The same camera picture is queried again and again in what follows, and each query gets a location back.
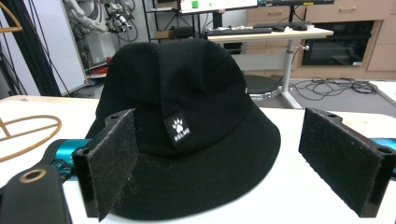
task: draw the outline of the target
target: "cabinet handle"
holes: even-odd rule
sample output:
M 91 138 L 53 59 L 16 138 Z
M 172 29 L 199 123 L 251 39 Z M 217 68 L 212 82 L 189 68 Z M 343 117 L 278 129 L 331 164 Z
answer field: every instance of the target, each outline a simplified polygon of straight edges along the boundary
M 282 14 L 282 11 L 269 11 L 268 15 L 270 16 L 275 16 L 275 15 L 280 15 Z
M 354 11 L 356 10 L 356 7 L 339 7 L 338 9 L 340 11 Z

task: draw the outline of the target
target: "hat brim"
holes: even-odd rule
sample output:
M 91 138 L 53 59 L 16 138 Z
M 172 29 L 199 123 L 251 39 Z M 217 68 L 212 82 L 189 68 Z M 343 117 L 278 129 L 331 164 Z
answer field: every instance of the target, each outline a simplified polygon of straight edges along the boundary
M 179 158 L 139 155 L 134 181 L 124 189 L 114 213 L 160 220 L 231 202 L 265 178 L 279 147 L 278 128 L 252 104 L 238 127 L 211 147 Z

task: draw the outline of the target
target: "black keyboard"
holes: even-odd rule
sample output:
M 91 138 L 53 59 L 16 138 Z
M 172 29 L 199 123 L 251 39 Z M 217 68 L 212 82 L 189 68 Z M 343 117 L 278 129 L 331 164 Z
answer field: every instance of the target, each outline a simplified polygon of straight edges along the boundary
M 214 30 L 208 31 L 208 36 L 213 35 L 260 35 L 260 34 L 271 34 L 271 29 L 269 28 L 257 28 L 257 29 L 238 29 L 238 30 Z
M 270 22 L 270 23 L 257 23 L 253 25 L 253 30 L 258 28 L 273 28 L 277 26 L 283 26 L 289 28 L 293 28 L 294 26 L 298 25 L 310 25 L 312 24 L 311 21 L 281 21 L 281 22 Z

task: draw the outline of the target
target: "hat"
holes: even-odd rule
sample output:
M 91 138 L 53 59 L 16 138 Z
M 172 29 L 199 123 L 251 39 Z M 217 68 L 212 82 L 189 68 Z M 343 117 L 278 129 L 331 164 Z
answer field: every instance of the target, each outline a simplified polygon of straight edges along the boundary
M 208 40 L 120 49 L 87 137 L 128 108 L 139 157 L 114 204 L 122 217 L 184 217 L 233 201 L 264 179 L 279 151 L 279 130 L 251 101 L 233 57 Z

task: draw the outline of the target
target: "black stool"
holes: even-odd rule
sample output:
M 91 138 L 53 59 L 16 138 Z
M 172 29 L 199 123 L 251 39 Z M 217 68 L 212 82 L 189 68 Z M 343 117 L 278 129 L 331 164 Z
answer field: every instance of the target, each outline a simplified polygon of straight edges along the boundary
M 247 90 L 252 100 L 262 101 L 278 95 L 277 83 L 269 77 L 245 75 Z

